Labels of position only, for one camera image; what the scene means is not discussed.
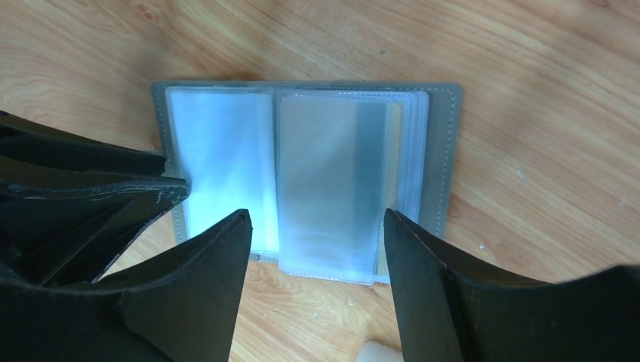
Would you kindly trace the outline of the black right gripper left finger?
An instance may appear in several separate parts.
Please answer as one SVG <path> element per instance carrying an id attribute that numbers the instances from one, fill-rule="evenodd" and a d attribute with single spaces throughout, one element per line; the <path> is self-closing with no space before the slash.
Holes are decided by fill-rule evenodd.
<path id="1" fill-rule="evenodd" d="M 3 361 L 226 361 L 252 237 L 246 209 L 94 284 L 1 280 Z"/>

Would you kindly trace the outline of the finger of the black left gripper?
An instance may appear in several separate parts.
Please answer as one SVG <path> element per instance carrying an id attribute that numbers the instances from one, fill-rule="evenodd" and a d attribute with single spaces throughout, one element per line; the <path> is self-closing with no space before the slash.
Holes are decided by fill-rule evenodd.
<path id="1" fill-rule="evenodd" d="M 1 275 L 36 286 L 93 283 L 186 199 L 183 179 L 71 173 L 1 179 Z"/>
<path id="2" fill-rule="evenodd" d="M 70 170 L 161 176 L 166 158 L 102 143 L 1 112 L 1 156 Z"/>

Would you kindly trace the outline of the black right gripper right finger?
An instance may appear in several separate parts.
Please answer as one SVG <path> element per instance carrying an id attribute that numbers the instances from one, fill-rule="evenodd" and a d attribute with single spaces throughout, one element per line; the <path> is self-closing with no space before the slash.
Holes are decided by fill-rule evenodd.
<path id="1" fill-rule="evenodd" d="M 496 267 L 395 210 L 385 248 L 406 361 L 637 361 L 639 268 L 547 283 Z"/>

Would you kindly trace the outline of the grey leather card holder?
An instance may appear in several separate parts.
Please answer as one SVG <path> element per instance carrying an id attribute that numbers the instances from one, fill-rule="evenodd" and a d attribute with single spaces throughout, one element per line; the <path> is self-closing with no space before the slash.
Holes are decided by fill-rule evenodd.
<path id="1" fill-rule="evenodd" d="M 288 274 L 389 283 L 397 210 L 442 236 L 463 93 L 457 83 L 156 81 L 152 98 L 186 241 L 250 212 L 250 258 Z"/>

